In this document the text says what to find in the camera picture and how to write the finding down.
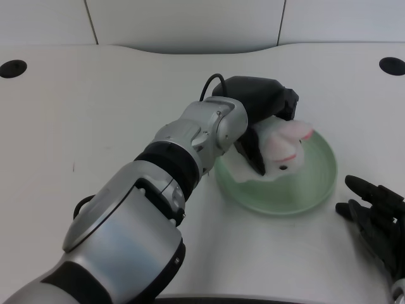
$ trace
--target white table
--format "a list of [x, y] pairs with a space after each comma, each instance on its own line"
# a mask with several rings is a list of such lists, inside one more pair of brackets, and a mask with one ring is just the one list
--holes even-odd
[[308, 213], [267, 217], [227, 200], [214, 175], [205, 176], [180, 228], [184, 265], [164, 295], [386, 303], [386, 277], [334, 211], [356, 197], [344, 185], [347, 174], [405, 194], [405, 77], [381, 71], [386, 56], [405, 60], [405, 44], [298, 44], [230, 55], [0, 48], [0, 64], [28, 64], [22, 76], [0, 79], [0, 301], [58, 261], [76, 203], [220, 72], [277, 79], [298, 93], [296, 118], [311, 122], [335, 151], [337, 190]]

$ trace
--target green plate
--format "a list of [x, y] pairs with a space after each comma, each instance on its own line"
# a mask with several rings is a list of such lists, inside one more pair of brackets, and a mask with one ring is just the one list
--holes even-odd
[[302, 142], [305, 164], [296, 174], [273, 182], [251, 180], [236, 183], [219, 158], [215, 175], [228, 196], [258, 212], [288, 215], [306, 211], [327, 200], [335, 189], [337, 164], [335, 155], [319, 133]]

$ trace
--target white wall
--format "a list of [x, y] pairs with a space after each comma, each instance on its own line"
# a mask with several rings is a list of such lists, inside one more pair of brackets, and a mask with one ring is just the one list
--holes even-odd
[[0, 45], [95, 43], [83, 0], [0, 0]]
[[287, 0], [280, 44], [405, 42], [404, 0]]
[[[297, 42], [405, 42], [405, 0], [87, 3], [100, 44], [159, 53], [240, 53]], [[85, 0], [0, 0], [0, 46], [95, 43]]]
[[100, 44], [157, 53], [276, 46], [284, 0], [87, 0]]

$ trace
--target pink ear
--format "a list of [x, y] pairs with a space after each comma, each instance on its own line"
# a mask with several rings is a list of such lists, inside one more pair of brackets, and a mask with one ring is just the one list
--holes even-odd
[[300, 139], [309, 139], [314, 130], [309, 123], [290, 120], [284, 123], [277, 132], [287, 139], [298, 141]]
[[285, 162], [297, 156], [296, 147], [276, 132], [272, 132], [266, 140], [265, 154], [273, 162]]

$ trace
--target black hole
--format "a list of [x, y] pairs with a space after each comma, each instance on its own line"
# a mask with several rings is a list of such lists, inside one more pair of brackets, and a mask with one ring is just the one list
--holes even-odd
[[387, 74], [394, 76], [405, 75], [405, 62], [394, 57], [386, 57], [380, 60], [380, 68]]
[[27, 69], [27, 64], [22, 60], [11, 60], [0, 66], [0, 77], [14, 78], [20, 76]]

